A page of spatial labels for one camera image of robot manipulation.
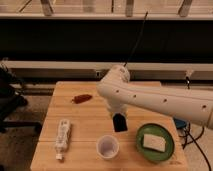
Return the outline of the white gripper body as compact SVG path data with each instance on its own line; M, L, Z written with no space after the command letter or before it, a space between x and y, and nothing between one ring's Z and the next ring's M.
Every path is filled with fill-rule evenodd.
M114 117L116 114L121 114L123 116L126 115L127 107L125 104L120 103L108 103L107 110L109 111L110 115Z

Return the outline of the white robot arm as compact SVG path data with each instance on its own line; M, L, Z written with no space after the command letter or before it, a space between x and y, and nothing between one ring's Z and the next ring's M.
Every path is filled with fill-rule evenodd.
M213 92L131 84L122 65L108 71L97 92L112 115L125 114L127 105L132 105L213 129Z

